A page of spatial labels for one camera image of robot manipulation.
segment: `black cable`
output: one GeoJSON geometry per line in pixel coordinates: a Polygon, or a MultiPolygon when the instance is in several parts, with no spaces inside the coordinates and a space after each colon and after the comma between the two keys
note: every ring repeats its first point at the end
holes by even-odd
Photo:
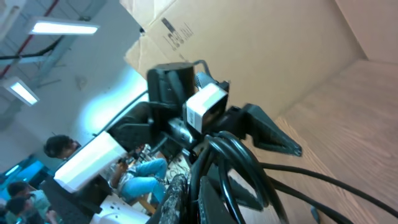
{"type": "Polygon", "coordinates": [[[212,163],[214,162],[214,160],[216,159],[216,153],[210,151],[210,154],[206,160],[206,162],[203,165],[203,168],[201,170],[200,173],[200,177],[203,177],[204,175],[207,175],[208,171],[210,170],[210,166],[212,165],[212,163]]]}
{"type": "Polygon", "coordinates": [[[223,158],[218,161],[218,175],[220,176],[220,187],[221,192],[224,196],[226,206],[232,217],[238,224],[245,224],[242,213],[238,207],[238,203],[236,203],[235,198],[232,195],[231,184],[228,179],[228,169],[227,163],[223,158]]]}
{"type": "Polygon", "coordinates": [[[162,140],[160,140],[159,142],[157,142],[156,145],[155,145],[154,147],[151,147],[148,156],[151,156],[151,157],[152,157],[152,156],[155,155],[156,152],[159,152],[160,149],[163,147],[163,145],[167,142],[167,140],[169,140],[168,137],[167,137],[167,136],[164,136],[164,137],[162,138],[162,140]]]}
{"type": "Polygon", "coordinates": [[[199,189],[200,189],[200,178],[203,173],[208,172],[205,170],[206,162],[210,156],[210,148],[207,147],[203,150],[203,152],[199,155],[199,158],[196,160],[194,165],[191,167],[191,181],[189,184],[189,202],[188,203],[188,217],[191,223],[198,222],[198,203],[197,200],[199,198],[199,189]]]}
{"type": "Polygon", "coordinates": [[[336,212],[335,210],[327,207],[326,205],[323,205],[323,204],[315,201],[314,199],[306,196],[305,194],[299,192],[298,190],[295,190],[295,189],[289,187],[288,185],[285,185],[282,182],[279,182],[278,180],[273,179],[272,177],[270,177],[270,180],[271,180],[272,184],[274,185],[275,189],[277,189],[283,193],[289,194],[293,197],[297,197],[297,198],[303,200],[304,202],[309,203],[310,205],[314,206],[315,208],[319,209],[319,211],[323,212],[325,215],[330,217],[335,222],[337,222],[339,224],[352,224],[353,223],[348,218],[346,218],[344,215],[336,212]]]}
{"type": "Polygon", "coordinates": [[[194,65],[198,65],[198,64],[202,64],[203,67],[205,68],[205,73],[210,76],[211,78],[213,78],[210,74],[210,69],[209,66],[207,65],[205,60],[197,60],[196,62],[193,62],[194,65]]]}
{"type": "Polygon", "coordinates": [[[121,109],[97,134],[100,135],[103,131],[107,130],[111,124],[122,114],[124,113],[127,108],[129,108],[131,105],[133,105],[139,98],[144,96],[146,93],[148,93],[148,90],[143,91],[140,95],[138,95],[135,99],[133,99],[128,105],[126,105],[123,109],[121,109]]]}
{"type": "Polygon", "coordinates": [[[234,138],[221,139],[219,137],[206,136],[205,139],[209,140],[209,145],[224,156],[232,167],[253,187],[256,191],[258,201],[264,207],[268,206],[269,202],[271,202],[281,223],[289,223],[280,198],[252,152],[240,145],[238,145],[240,147],[238,149],[236,146],[237,143],[233,144],[233,142],[239,140],[234,138]]]}
{"type": "Polygon", "coordinates": [[[58,43],[61,41],[61,39],[63,38],[63,36],[61,36],[60,38],[58,38],[56,41],[54,41],[52,44],[50,44],[48,47],[33,53],[33,54],[25,54],[25,55],[7,55],[7,56],[0,56],[0,60],[7,60],[7,59],[20,59],[20,58],[27,58],[27,57],[38,57],[38,56],[43,56],[44,54],[46,54],[47,52],[53,50],[58,43]]]}
{"type": "Polygon", "coordinates": [[[348,184],[345,184],[339,180],[333,179],[331,177],[328,177],[326,175],[323,174],[319,174],[317,172],[314,171],[310,171],[310,170],[306,170],[303,168],[299,168],[299,167],[292,167],[292,166],[283,166],[283,165],[276,165],[276,164],[268,164],[265,162],[261,163],[262,168],[264,169],[272,169],[272,170],[281,170],[281,171],[287,171],[287,172],[295,172],[298,174],[304,174],[310,177],[314,177],[320,180],[324,180],[326,182],[329,182],[331,184],[334,184],[338,187],[341,187],[342,189],[345,189],[349,192],[351,192],[352,194],[355,194],[365,200],[367,200],[368,202],[371,202],[373,204],[375,204],[376,206],[378,206],[379,208],[383,209],[384,211],[390,213],[391,215],[393,215],[394,217],[398,218],[398,212],[396,210],[394,210],[393,208],[391,208],[390,206],[386,205],[385,203],[381,202],[380,200],[368,195],[367,193],[360,191],[348,184]]]}
{"type": "Polygon", "coordinates": [[[262,167],[255,157],[255,155],[248,149],[236,136],[227,132],[221,131],[218,133],[219,136],[227,139],[231,144],[234,145],[236,150],[241,152],[243,157],[238,158],[242,160],[242,163],[245,164],[247,167],[252,167],[252,172],[250,173],[253,177],[258,175],[255,180],[261,181],[260,186],[266,191],[266,195],[268,196],[268,200],[271,202],[272,206],[275,209],[275,212],[278,214],[279,219],[281,222],[288,222],[286,211],[278,194],[275,191],[275,188],[272,186],[271,181],[269,180],[267,174],[262,170],[262,167]]]}

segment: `cardboard box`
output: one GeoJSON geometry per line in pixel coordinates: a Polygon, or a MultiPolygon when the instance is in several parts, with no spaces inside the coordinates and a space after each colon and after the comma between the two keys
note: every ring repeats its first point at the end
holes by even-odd
{"type": "Polygon", "coordinates": [[[331,0],[121,0],[145,34],[126,53],[141,75],[158,63],[206,60],[230,80],[229,104],[271,117],[364,57],[331,0]]]}
{"type": "Polygon", "coordinates": [[[398,64],[398,1],[336,2],[368,59],[398,64]]]}

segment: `man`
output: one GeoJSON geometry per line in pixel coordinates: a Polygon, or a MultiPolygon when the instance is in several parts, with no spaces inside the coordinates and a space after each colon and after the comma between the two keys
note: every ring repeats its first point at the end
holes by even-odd
{"type": "Polygon", "coordinates": [[[6,220],[7,209],[6,209],[7,202],[0,198],[0,224],[8,224],[6,220]]]}
{"type": "Polygon", "coordinates": [[[7,223],[14,224],[24,212],[37,212],[34,215],[39,215],[41,219],[49,223],[62,223],[60,217],[54,211],[50,212],[51,204],[43,190],[32,191],[27,182],[19,181],[9,184],[7,191],[11,197],[6,206],[10,211],[6,213],[7,223]]]}
{"type": "MultiPolygon", "coordinates": [[[[44,153],[52,158],[66,159],[78,148],[79,144],[70,137],[58,135],[47,140],[44,153]]],[[[153,204],[161,202],[165,195],[166,189],[161,180],[164,180],[166,171],[166,161],[155,159],[131,168],[125,162],[119,162],[106,168],[101,175],[125,202],[152,193],[156,199],[152,201],[153,204]]]]}
{"type": "Polygon", "coordinates": [[[23,223],[44,224],[47,222],[58,224],[57,213],[55,211],[47,210],[45,218],[41,217],[29,196],[17,196],[10,199],[7,202],[6,208],[16,217],[20,218],[23,223]]]}

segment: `black hair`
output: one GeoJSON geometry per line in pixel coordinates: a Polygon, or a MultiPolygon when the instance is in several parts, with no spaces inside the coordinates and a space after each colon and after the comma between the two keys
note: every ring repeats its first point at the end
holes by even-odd
{"type": "Polygon", "coordinates": [[[18,181],[7,186],[7,192],[11,197],[15,197],[19,192],[26,190],[29,187],[27,182],[18,181]]]}
{"type": "Polygon", "coordinates": [[[3,218],[3,217],[5,217],[6,216],[6,214],[7,214],[7,209],[5,208],[5,207],[0,207],[0,218],[3,218]]]}
{"type": "Polygon", "coordinates": [[[52,136],[47,139],[44,145],[44,153],[51,158],[58,158],[63,149],[68,147],[72,143],[72,139],[66,135],[52,136]]]}
{"type": "Polygon", "coordinates": [[[8,224],[6,219],[6,214],[0,216],[0,224],[8,224]]]}
{"type": "Polygon", "coordinates": [[[10,199],[7,202],[6,209],[9,210],[14,215],[20,214],[25,209],[25,202],[28,200],[27,196],[18,196],[10,199]]]}

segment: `fluorescent light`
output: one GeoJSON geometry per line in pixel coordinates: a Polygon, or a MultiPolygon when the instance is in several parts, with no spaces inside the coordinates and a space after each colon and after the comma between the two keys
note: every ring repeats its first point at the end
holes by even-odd
{"type": "Polygon", "coordinates": [[[11,170],[9,170],[8,172],[6,172],[6,176],[12,174],[15,170],[17,170],[19,168],[19,165],[14,166],[11,170]]]}
{"type": "Polygon", "coordinates": [[[13,84],[10,88],[14,90],[18,95],[23,97],[23,99],[28,101],[28,103],[30,103],[31,105],[37,103],[36,98],[32,96],[32,94],[30,94],[29,91],[27,91],[19,82],[13,84]]]}
{"type": "Polygon", "coordinates": [[[33,91],[18,77],[11,77],[4,80],[3,86],[10,91],[10,93],[29,106],[32,106],[39,101],[39,98],[33,93],[33,91]]]}
{"type": "Polygon", "coordinates": [[[97,27],[73,26],[66,24],[52,24],[48,22],[38,22],[33,27],[31,34],[94,34],[97,27]]]}
{"type": "Polygon", "coordinates": [[[66,19],[33,17],[28,23],[30,34],[90,35],[98,30],[98,25],[66,19]]]}

